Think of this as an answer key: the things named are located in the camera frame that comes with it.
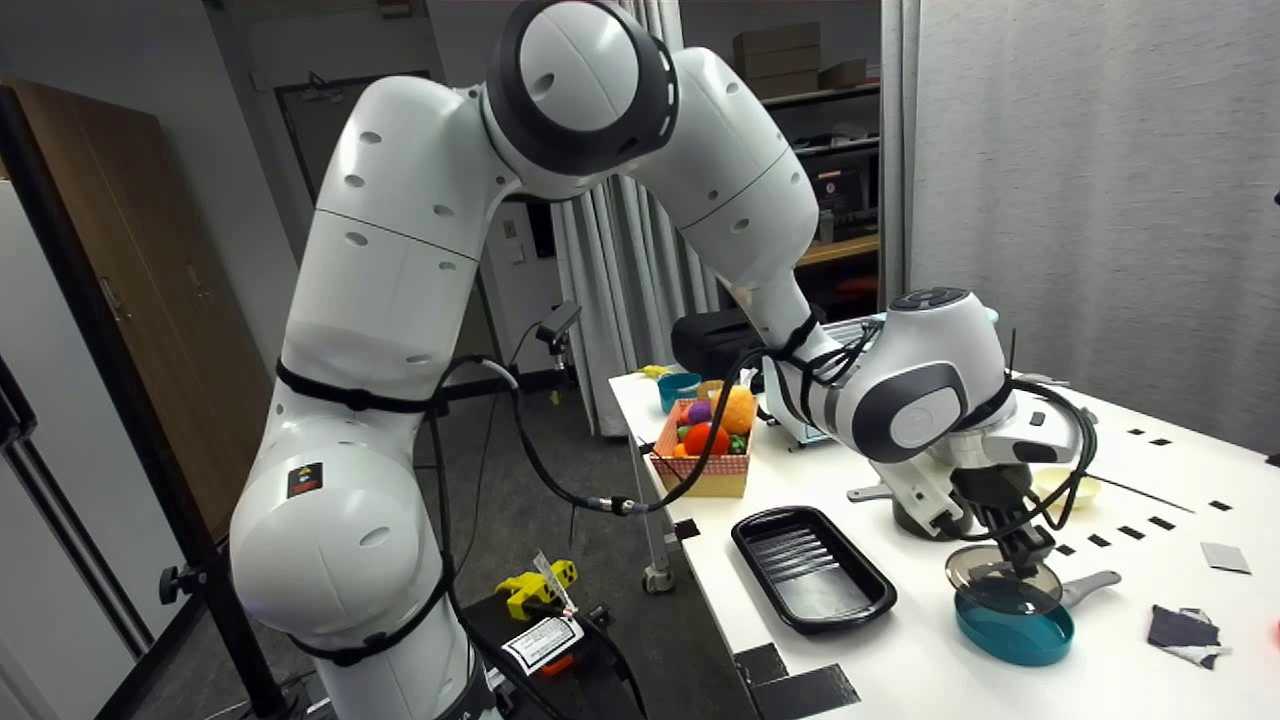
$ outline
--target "toy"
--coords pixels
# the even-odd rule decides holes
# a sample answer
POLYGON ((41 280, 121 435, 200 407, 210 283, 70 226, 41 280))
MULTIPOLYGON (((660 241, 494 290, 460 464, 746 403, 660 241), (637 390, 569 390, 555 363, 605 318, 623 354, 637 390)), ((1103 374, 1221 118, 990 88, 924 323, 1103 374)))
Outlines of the toy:
MULTIPOLYGON (((569 586, 575 580, 572 561, 552 561, 552 577, 569 586)), ((539 572, 503 577, 494 590, 506 590, 506 614, 526 624, 531 614, 555 611, 555 595, 539 572)))

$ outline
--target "door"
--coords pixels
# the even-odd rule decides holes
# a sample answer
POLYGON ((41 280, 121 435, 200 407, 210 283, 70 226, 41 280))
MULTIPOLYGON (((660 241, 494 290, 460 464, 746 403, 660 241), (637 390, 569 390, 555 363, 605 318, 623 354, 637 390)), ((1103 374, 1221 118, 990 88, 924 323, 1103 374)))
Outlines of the door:
POLYGON ((146 445, 173 456, 159 484, 184 484, 202 531, 224 541, 260 445, 266 371, 162 129, 34 83, 12 83, 12 94, 34 142, 32 162, 44 162, 50 203, 69 217, 41 241, 50 255, 82 255, 95 280, 87 305, 105 300, 109 313, 70 305, 125 341, 127 367, 112 382, 139 382, 125 389, 125 424, 146 421, 146 445))
MULTIPOLYGON (((181 562, 181 547, 8 181, 0 181, 0 354, 34 407, 32 445, 159 635, 176 606, 154 599, 154 577, 181 562)), ((132 653, 8 459, 0 459, 0 572, 0 717, 8 720, 2 705, 24 705, 17 717, 95 717, 132 673, 132 653)))

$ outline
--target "cable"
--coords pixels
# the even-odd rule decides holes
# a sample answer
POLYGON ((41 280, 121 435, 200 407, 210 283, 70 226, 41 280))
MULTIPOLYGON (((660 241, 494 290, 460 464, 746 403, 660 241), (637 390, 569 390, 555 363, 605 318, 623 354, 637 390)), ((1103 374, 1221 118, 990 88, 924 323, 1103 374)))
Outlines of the cable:
MULTIPOLYGON (((470 354, 450 361, 450 363, 444 367, 444 374, 440 374, 434 389, 444 389, 449 374, 450 374, 457 367, 462 367, 462 363, 470 363, 470 354)), ((449 464, 444 464, 444 445, 440 445, 440 421, 434 421, 434 417, 429 417, 429 432, 430 432, 430 453, 434 453, 440 561, 444 561, 440 572, 449 572, 444 595, 449 595, 449 603, 450 603, 450 614, 462 624, 462 633, 468 633, 468 638, 475 645, 475 653, 479 653, 484 663, 498 666, 498 673, 503 673, 523 694, 531 694, 552 720, 569 720, 569 710, 560 710, 560 707, 514 666, 514 659, 506 659, 494 645, 488 645, 488 635, 479 635, 479 629, 468 618, 468 611, 460 611, 460 599, 457 599, 457 572, 460 572, 460 562, 450 562, 449 464)))
POLYGON ((1025 498, 1032 509, 1025 515, 1011 515, 1008 528, 990 528, 990 531, 974 531, 974 535, 959 535, 959 541, 1004 541, 1004 535, 1020 531, 1026 521, 1037 521, 1037 515, 1043 515, 1043 525, 1061 531, 1070 521, 1074 491, 1078 491, 1078 484, 1086 474, 1086 464, 1094 459, 1094 429, 1070 401, 1063 401, 1061 390, 1053 390, 1043 382, 1032 382, 1032 381, 1011 381, 1011 389, 1032 390, 1032 395, 1046 401, 1054 413, 1063 413, 1078 429, 1078 456, 1074 456, 1070 473, 1043 498, 1037 491, 1025 491, 1025 498))
MULTIPOLYGON (((718 421, 724 421, 724 407, 728 407, 728 389, 731 389, 731 374, 724 381, 724 390, 718 390, 718 401, 716 401, 713 435, 718 432, 718 421)), ((531 445, 531 435, 526 435, 526 429, 523 429, 519 390, 512 390, 512 413, 514 413, 514 435, 519 435, 519 445, 523 445, 523 456, 526 456, 531 473, 545 481, 545 486, 548 486, 552 495, 560 495, 564 504, 587 509, 587 510, 611 510, 611 515, 660 510, 660 509, 677 504, 681 495, 687 495, 693 484, 705 474, 705 467, 709 467, 709 459, 713 459, 713 445, 709 445, 709 449, 696 456, 696 464, 693 464, 687 474, 681 474, 681 473, 668 464, 668 467, 681 474, 681 484, 677 484, 665 498, 655 498, 655 504, 640 504, 640 498, 633 498, 633 495, 575 495, 575 491, 569 491, 569 486, 548 473, 548 464, 539 459, 539 453, 535 453, 535 445, 531 445)))
POLYGON ((475 547, 475 531, 479 531, 479 495, 484 495, 484 474, 488 474, 488 449, 491 449, 491 429, 494 429, 494 395, 488 401, 488 421, 484 421, 484 438, 479 438, 479 467, 475 467, 475 486, 470 486, 470 509, 475 509, 475 521, 470 521, 470 528, 468 528, 468 541, 462 541, 462 553, 460 553, 460 561, 457 561, 457 567, 462 567, 468 562, 468 554, 470 554, 470 547, 475 547))
POLYGON ((1043 382, 1011 381, 1011 389, 1046 401, 1053 407, 1061 407, 1063 417, 1070 417, 1074 429, 1078 429, 1078 435, 1082 435, 1078 456, 1074 456, 1074 467, 1068 473, 1068 481, 1061 481, 1043 498, 1039 498, 1037 491, 1026 491, 1032 510, 1026 510, 1025 521, 1043 515, 1046 528, 1063 528, 1063 525, 1070 521, 1070 510, 1074 510, 1078 481, 1086 474, 1086 464, 1094 459, 1094 429, 1093 429, 1093 421, 1086 421, 1070 401, 1063 401, 1061 390, 1053 390, 1053 389, 1043 389, 1043 382))

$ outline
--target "white wall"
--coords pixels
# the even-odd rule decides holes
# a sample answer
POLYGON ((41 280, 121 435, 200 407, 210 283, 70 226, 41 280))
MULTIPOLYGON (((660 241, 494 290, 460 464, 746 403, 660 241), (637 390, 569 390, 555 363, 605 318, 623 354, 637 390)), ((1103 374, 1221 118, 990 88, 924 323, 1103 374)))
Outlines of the white wall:
MULTIPOLYGON (((181 547, 8 181, 0 181, 0 354, 34 407, 32 438, 44 464, 159 635, 176 606, 159 603, 154 577, 181 562, 181 547)), ((56 717, 91 717, 132 655, 2 459, 0 577, 0 647, 56 717)))
POLYGON ((159 114, 250 341, 276 361, 297 263, 202 2, 0 2, 0 48, 12 76, 159 114))

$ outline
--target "wall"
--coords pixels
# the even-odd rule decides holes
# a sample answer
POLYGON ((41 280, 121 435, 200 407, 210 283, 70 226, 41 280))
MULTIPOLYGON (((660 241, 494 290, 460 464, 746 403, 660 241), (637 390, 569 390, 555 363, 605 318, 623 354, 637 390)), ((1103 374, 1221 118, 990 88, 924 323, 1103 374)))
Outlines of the wall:
POLYGON ((202 2, 0 2, 0 48, 12 76, 159 114, 266 363, 297 263, 202 2))
POLYGON ((1280 449, 1280 6, 928 2, 907 280, 974 286, 1015 363, 1280 449))
POLYGON ((300 255, 315 198, 297 162, 297 147, 281 114, 276 88, 397 71, 434 76, 440 58, 430 22, 422 13, 403 18, 381 18, 372 0, 226 0, 226 6, 215 16, 226 22, 226 65, 242 67, 242 112, 276 177, 288 241, 300 255))

